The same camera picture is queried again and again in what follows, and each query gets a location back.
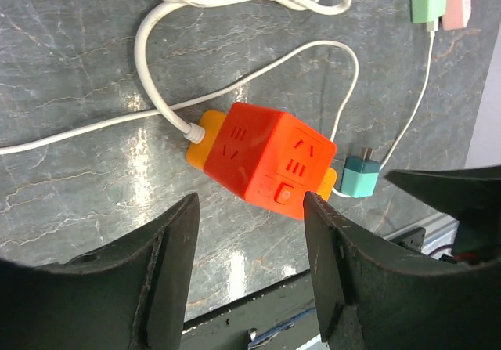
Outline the pink power strip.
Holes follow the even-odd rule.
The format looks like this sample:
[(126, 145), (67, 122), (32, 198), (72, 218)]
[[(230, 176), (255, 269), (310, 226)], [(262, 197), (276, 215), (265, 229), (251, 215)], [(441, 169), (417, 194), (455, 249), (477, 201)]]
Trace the pink power strip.
[(445, 31), (463, 29), (471, 15), (471, 0), (446, 0), (445, 14), (442, 16), (442, 28)]

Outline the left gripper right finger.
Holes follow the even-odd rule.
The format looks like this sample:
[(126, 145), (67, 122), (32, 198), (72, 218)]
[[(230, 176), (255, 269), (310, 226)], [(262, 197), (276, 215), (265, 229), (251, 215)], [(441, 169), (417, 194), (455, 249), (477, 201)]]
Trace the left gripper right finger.
[(314, 193), (303, 206), (320, 337), (332, 349), (499, 348), (499, 263), (411, 251)]

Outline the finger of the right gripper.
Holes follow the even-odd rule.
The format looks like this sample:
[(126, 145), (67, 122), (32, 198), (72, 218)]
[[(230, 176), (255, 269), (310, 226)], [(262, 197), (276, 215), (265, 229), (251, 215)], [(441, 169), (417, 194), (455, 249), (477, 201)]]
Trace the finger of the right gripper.
[(458, 262), (500, 260), (499, 165), (451, 171), (392, 170), (385, 178), (457, 221), (450, 251)]

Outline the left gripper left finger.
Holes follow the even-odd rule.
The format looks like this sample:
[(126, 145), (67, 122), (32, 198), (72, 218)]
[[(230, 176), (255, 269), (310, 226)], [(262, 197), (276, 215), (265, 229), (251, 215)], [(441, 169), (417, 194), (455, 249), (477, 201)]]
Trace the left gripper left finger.
[(179, 348), (199, 224), (191, 193), (64, 264), (2, 260), (2, 348)]

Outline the teal plug adapter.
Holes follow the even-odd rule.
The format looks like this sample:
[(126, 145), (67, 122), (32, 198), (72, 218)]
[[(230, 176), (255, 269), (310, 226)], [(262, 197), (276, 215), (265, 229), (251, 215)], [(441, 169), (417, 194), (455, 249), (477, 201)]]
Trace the teal plug adapter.
[(371, 148), (363, 148), (359, 155), (346, 158), (341, 193), (353, 198), (373, 195), (380, 175), (380, 162), (372, 158), (372, 152)]

